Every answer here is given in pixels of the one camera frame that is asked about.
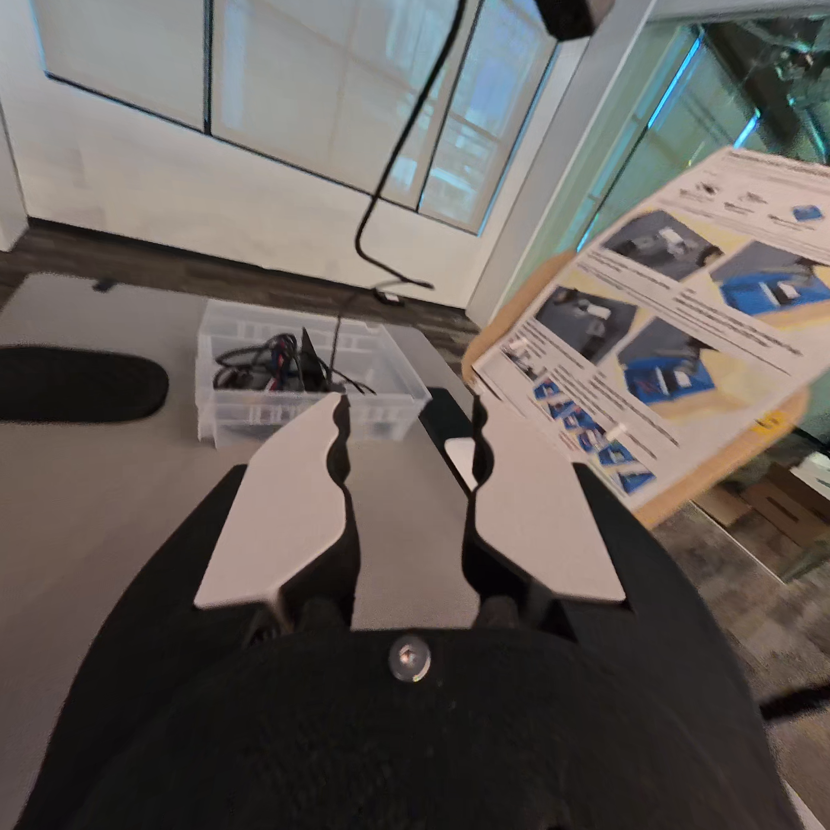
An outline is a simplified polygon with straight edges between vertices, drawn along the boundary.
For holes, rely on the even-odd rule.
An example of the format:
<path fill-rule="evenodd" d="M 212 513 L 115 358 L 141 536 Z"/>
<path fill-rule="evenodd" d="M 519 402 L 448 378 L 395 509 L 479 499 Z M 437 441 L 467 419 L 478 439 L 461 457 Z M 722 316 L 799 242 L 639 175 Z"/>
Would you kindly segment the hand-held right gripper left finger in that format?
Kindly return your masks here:
<path fill-rule="evenodd" d="M 258 604 L 295 628 L 321 599 L 351 623 L 360 571 L 348 399 L 329 393 L 248 462 L 194 596 L 200 610 Z"/>

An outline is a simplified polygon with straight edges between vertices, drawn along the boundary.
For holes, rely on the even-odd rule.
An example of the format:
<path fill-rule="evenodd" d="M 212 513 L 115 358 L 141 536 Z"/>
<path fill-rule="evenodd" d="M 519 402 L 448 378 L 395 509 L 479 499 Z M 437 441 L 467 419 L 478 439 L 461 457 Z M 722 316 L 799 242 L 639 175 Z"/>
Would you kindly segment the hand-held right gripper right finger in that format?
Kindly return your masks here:
<path fill-rule="evenodd" d="M 620 607 L 621 578 L 575 465 L 513 407 L 477 394 L 462 574 L 476 625 L 555 629 L 562 601 Z"/>

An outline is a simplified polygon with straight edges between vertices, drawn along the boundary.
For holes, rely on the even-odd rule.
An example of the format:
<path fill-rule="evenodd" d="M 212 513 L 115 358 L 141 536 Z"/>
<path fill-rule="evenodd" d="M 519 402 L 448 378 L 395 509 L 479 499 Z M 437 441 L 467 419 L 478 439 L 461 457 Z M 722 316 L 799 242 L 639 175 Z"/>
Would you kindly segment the clear plastic bin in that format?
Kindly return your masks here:
<path fill-rule="evenodd" d="M 216 448 L 262 441 L 324 397 L 302 389 L 302 329 L 326 367 L 335 317 L 210 300 L 197 337 L 198 438 Z M 344 319 L 338 331 L 335 390 L 350 407 L 351 438 L 400 441 L 431 401 L 390 331 Z"/>

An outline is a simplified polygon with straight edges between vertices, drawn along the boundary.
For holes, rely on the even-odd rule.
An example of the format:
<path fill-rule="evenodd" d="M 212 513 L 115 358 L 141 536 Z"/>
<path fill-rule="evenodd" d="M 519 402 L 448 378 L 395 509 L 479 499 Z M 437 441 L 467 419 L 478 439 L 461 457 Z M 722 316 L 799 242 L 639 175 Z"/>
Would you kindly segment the black multi-port usb hub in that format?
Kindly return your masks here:
<path fill-rule="evenodd" d="M 593 36 L 615 1 L 534 1 L 547 33 L 559 42 Z"/>

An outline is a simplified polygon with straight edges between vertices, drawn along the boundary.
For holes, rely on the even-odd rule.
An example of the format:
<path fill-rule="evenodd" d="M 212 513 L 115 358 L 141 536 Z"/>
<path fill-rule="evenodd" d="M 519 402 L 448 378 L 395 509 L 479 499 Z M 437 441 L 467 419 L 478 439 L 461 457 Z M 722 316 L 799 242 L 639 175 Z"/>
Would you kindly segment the white metal document stand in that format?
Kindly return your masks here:
<path fill-rule="evenodd" d="M 472 437 L 451 437 L 444 442 L 444 454 L 451 470 L 468 494 L 478 486 L 473 464 L 476 444 Z"/>

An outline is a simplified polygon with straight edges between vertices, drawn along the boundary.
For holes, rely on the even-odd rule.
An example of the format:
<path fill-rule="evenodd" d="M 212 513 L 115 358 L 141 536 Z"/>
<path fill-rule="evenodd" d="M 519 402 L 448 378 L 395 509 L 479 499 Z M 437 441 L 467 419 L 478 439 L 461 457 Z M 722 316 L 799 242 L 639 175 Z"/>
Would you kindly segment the cardboard box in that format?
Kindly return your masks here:
<path fill-rule="evenodd" d="M 794 466 L 770 462 L 763 470 L 734 472 L 694 503 L 785 584 L 828 562 L 826 452 Z"/>

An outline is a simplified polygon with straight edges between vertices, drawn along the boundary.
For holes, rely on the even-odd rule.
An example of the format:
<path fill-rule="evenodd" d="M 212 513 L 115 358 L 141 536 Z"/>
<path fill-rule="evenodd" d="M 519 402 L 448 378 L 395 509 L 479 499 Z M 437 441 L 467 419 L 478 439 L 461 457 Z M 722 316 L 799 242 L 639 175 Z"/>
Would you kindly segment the black wrist rest pad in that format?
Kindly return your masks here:
<path fill-rule="evenodd" d="M 118 424 L 162 408 L 169 376 L 148 358 L 46 345 L 1 347 L 1 422 Z"/>

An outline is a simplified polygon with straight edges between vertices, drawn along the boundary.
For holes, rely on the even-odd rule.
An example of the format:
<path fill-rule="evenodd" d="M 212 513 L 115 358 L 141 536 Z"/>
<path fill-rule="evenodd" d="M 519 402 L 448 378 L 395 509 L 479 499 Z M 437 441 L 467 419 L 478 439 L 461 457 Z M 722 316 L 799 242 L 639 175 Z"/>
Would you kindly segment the printed instruction sheet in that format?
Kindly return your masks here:
<path fill-rule="evenodd" d="M 726 148 L 575 254 L 472 364 L 640 510 L 829 361 L 829 171 Z"/>

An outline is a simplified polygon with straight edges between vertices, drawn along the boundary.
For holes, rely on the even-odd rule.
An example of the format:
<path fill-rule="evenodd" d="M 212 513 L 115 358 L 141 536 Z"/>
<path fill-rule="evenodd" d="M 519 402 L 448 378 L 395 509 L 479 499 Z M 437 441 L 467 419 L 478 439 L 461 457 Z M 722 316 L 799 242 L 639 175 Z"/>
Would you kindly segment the large window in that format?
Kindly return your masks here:
<path fill-rule="evenodd" d="M 30 5 L 49 79 L 368 194 L 457 3 Z M 533 2 L 466 2 L 383 199 L 478 233 L 556 47 Z"/>

